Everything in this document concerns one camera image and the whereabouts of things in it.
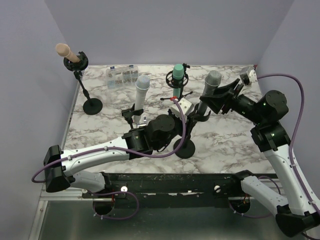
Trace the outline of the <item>grey metal microphone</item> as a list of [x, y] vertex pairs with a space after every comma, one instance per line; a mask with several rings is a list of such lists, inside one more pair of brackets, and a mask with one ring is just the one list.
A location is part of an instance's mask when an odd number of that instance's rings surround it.
[[[202, 96], [211, 96], [214, 91], [220, 86], [221, 80], [222, 74], [217, 70], [211, 70], [205, 77]], [[200, 101], [197, 108], [197, 113], [201, 116], [204, 116], [207, 108], [207, 105]]]

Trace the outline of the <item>black mic stand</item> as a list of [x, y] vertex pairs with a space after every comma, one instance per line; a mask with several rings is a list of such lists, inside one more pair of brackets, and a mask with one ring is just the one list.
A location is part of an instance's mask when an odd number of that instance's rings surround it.
[[199, 103], [197, 103], [194, 107], [194, 110], [187, 116], [186, 120], [186, 133], [183, 145], [181, 148], [175, 153], [181, 159], [189, 159], [191, 158], [196, 150], [195, 144], [191, 140], [191, 133], [194, 126], [198, 122], [206, 122], [210, 118], [211, 111], [207, 115], [201, 115], [198, 113]]

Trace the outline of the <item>white microphone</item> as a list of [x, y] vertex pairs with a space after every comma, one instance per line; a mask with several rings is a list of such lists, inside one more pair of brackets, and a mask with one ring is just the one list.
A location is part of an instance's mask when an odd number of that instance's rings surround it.
[[143, 110], [146, 99], [146, 94], [150, 88], [150, 78], [147, 75], [140, 75], [135, 83], [136, 97], [134, 110]]

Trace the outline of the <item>black white-mic stand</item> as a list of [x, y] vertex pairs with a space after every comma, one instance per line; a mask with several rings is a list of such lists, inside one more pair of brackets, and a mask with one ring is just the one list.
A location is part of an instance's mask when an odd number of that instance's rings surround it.
[[121, 115], [125, 119], [125, 121], [130, 125], [130, 129], [132, 130], [134, 128], [133, 116], [141, 116], [143, 112], [143, 109], [135, 110], [135, 104], [133, 104], [131, 108], [122, 110]]

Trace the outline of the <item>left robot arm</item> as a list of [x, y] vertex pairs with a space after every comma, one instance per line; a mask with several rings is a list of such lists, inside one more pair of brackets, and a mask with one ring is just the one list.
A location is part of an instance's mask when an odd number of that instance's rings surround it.
[[89, 172], [89, 168], [142, 157], [166, 158], [175, 154], [181, 158], [193, 127], [190, 115], [180, 116], [170, 109], [146, 126], [132, 128], [109, 142], [73, 150], [53, 145], [43, 161], [45, 190], [56, 193], [73, 187], [107, 197], [111, 191], [107, 178], [101, 172]]

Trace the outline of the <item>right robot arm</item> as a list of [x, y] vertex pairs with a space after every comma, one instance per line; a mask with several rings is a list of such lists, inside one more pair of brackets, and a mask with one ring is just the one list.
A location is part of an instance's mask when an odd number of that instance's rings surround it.
[[320, 224], [320, 200], [313, 192], [295, 159], [292, 143], [280, 123], [289, 111], [286, 96], [278, 90], [268, 91], [255, 102], [241, 93], [243, 84], [235, 80], [217, 88], [200, 100], [214, 113], [233, 111], [254, 124], [251, 137], [273, 167], [285, 196], [260, 182], [253, 173], [244, 170], [234, 175], [230, 191], [255, 198], [275, 217], [279, 229], [294, 237]]

